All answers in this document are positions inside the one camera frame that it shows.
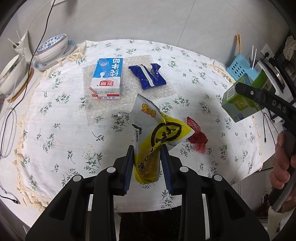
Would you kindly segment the right hand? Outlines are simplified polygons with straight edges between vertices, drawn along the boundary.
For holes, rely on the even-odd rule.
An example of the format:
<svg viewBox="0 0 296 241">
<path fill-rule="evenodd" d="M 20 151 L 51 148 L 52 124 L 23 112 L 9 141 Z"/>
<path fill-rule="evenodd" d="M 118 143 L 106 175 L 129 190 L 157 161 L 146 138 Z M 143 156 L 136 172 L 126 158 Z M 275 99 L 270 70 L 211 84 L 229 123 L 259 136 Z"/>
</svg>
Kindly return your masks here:
<svg viewBox="0 0 296 241">
<path fill-rule="evenodd" d="M 285 152 L 285 135 L 281 132 L 277 137 L 275 146 L 275 158 L 273 160 L 273 170 L 269 176 L 273 188 L 283 189 L 284 185 L 290 180 L 290 159 Z"/>
</svg>

